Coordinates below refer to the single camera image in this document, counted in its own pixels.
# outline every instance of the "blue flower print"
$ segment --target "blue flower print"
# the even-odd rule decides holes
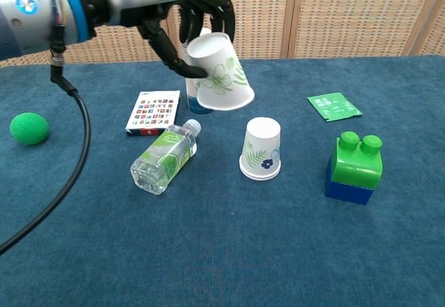
[[[264,169],[269,169],[271,165],[273,165],[273,160],[272,159],[267,159],[267,160],[263,161],[263,163],[261,164],[261,166]]]

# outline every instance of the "paper cup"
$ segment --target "paper cup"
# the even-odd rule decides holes
[[[210,34],[211,29],[209,28],[203,28],[201,29],[200,35],[206,35]],[[187,54],[187,44],[182,45],[182,59],[186,63],[190,63],[190,58]],[[196,115],[208,115],[209,113],[213,112],[212,109],[205,108],[199,104],[197,101],[197,91],[195,87],[195,82],[193,79],[186,78],[186,92],[187,92],[187,102],[188,102],[188,109],[191,113]]]
[[[239,167],[249,179],[266,181],[281,169],[281,126],[268,117],[251,119],[247,125]]]
[[[205,79],[193,79],[197,101],[212,110],[235,110],[254,99],[247,76],[225,33],[210,33],[192,40],[187,46],[190,64],[209,73]]]

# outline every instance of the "green ball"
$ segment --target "green ball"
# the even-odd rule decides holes
[[[35,113],[23,113],[12,120],[9,131],[20,144],[35,145],[49,135],[49,125],[45,118]]]

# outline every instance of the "wicker backdrop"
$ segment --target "wicker backdrop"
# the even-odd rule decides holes
[[[233,0],[240,58],[445,55],[445,0]],[[179,48],[179,15],[163,27]],[[97,28],[68,47],[68,63],[158,60],[134,28]],[[0,63],[46,64],[48,51]]]

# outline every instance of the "green packet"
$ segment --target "green packet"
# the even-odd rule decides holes
[[[327,122],[363,115],[342,93],[329,93],[307,99]]]

